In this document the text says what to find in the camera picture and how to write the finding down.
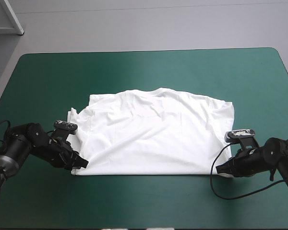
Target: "green tabletop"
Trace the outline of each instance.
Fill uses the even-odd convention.
[[[0,120],[48,131],[90,94],[160,87],[233,102],[234,129],[254,129],[260,145],[288,138],[288,74],[273,48],[27,54],[1,97]],[[225,196],[270,183],[267,172],[214,179]],[[2,187],[0,227],[288,228],[288,188],[226,201],[206,175],[72,176],[29,156]]]

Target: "white t-shirt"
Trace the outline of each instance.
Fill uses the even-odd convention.
[[[211,164],[232,130],[231,102],[160,88],[90,95],[70,135],[74,150],[89,161],[75,175],[209,174]],[[230,148],[216,165],[231,157]]]

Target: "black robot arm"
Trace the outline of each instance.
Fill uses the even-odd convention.
[[[81,158],[66,140],[74,135],[77,125],[64,121],[54,123],[51,136],[40,124],[29,123],[8,127],[0,147],[0,187],[4,181],[18,173],[29,154],[33,154],[57,168],[66,170],[86,168],[88,161]]]
[[[216,167],[217,173],[227,173],[234,177],[248,177],[256,173],[270,171],[270,180],[278,170],[288,186],[288,140],[270,138],[259,147],[251,129],[234,130],[225,134],[225,141],[240,144],[235,157]]]

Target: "green table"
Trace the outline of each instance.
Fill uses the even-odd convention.
[[[0,120],[51,130],[71,107],[82,110],[90,94],[159,87],[232,101],[234,128],[254,129],[260,145],[288,138],[288,74],[272,48],[24,55],[1,97]],[[288,228],[285,184],[226,201],[210,191],[208,178],[72,176],[29,156],[2,188],[0,227]],[[215,177],[228,196],[269,183],[267,172]]]

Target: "gray floor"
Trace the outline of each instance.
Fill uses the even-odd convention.
[[[10,3],[25,34],[0,35],[0,96],[26,53],[274,47],[288,70],[286,0]]]

